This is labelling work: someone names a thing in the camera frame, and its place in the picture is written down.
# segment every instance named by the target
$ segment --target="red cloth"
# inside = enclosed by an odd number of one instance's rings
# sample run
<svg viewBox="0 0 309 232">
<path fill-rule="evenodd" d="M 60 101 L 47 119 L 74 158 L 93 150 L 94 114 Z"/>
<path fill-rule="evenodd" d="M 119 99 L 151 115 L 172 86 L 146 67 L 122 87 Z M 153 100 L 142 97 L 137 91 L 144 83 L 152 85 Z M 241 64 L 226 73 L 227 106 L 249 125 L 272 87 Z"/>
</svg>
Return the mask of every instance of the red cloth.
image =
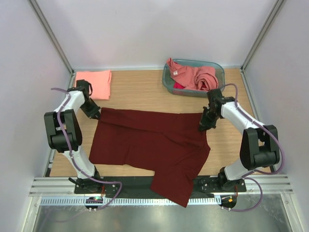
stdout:
<svg viewBox="0 0 309 232">
<path fill-rule="evenodd" d="M 177 82 L 175 82 L 173 88 L 184 89 L 184 87 L 181 84 L 177 83 Z"/>
<path fill-rule="evenodd" d="M 183 66 L 174 62 L 171 58 L 166 63 L 169 66 L 171 78 L 184 89 L 209 91 L 219 87 L 214 67 Z"/>
<path fill-rule="evenodd" d="M 186 207 L 210 151 L 201 115 L 102 108 L 89 160 L 153 170 L 151 190 Z"/>
</svg>

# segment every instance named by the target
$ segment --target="shirt sleeve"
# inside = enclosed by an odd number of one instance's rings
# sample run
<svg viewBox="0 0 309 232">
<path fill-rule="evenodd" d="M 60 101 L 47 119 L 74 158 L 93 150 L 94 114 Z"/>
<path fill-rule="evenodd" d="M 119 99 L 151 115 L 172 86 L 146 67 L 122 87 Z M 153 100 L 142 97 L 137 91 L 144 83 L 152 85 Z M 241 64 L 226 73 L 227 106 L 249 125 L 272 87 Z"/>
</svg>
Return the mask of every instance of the shirt sleeve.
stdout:
<svg viewBox="0 0 309 232">
<path fill-rule="evenodd" d="M 193 189 L 193 180 L 181 166 L 174 166 L 157 170 L 150 189 L 183 207 L 187 207 Z"/>
</svg>

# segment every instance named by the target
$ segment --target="white wall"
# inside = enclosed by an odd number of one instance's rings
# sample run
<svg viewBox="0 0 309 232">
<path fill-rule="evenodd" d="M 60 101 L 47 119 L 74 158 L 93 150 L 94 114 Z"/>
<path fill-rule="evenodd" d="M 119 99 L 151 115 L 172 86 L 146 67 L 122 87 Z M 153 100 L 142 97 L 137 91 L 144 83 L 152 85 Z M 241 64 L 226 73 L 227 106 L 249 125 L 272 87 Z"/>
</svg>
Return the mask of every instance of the white wall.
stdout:
<svg viewBox="0 0 309 232">
<path fill-rule="evenodd" d="M 278 127 L 285 171 L 308 223 L 309 2 L 286 1 L 247 70 L 258 113 Z"/>
<path fill-rule="evenodd" d="M 38 0 L 75 69 L 240 66 L 275 0 Z"/>
<path fill-rule="evenodd" d="M 0 1 L 0 225 L 20 231 L 27 196 L 47 163 L 43 115 L 64 98 L 69 72 L 26 0 Z"/>
</svg>

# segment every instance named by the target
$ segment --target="metal floor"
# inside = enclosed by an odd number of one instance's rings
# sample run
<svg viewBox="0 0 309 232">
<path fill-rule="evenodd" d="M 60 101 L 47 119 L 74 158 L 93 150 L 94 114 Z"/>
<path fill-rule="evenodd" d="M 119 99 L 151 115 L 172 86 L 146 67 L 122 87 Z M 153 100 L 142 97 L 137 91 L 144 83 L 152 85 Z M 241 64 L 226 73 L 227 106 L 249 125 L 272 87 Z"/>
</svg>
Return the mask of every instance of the metal floor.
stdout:
<svg viewBox="0 0 309 232">
<path fill-rule="evenodd" d="M 239 195 L 239 209 L 253 206 L 259 195 Z M 115 206 L 84 212 L 84 206 L 40 206 L 34 232 L 291 232 L 279 194 L 264 195 L 256 209 L 228 212 L 218 205 Z"/>
</svg>

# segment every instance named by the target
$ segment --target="folded pink cloth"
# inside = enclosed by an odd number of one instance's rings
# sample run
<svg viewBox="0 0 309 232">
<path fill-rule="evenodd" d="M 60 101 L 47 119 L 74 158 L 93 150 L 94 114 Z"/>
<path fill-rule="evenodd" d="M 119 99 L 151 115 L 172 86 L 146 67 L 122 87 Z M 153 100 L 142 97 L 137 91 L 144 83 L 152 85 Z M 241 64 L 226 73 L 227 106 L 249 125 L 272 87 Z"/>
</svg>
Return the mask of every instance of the folded pink cloth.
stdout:
<svg viewBox="0 0 309 232">
<path fill-rule="evenodd" d="M 171 58 L 166 63 L 169 66 L 171 78 L 184 89 L 209 91 L 219 87 L 214 67 L 183 66 L 174 62 Z"/>
<path fill-rule="evenodd" d="M 112 71 L 100 71 L 100 72 L 77 72 L 75 78 L 78 80 L 86 80 L 92 85 L 91 98 L 93 100 L 108 100 L 111 95 L 111 78 Z"/>
</svg>

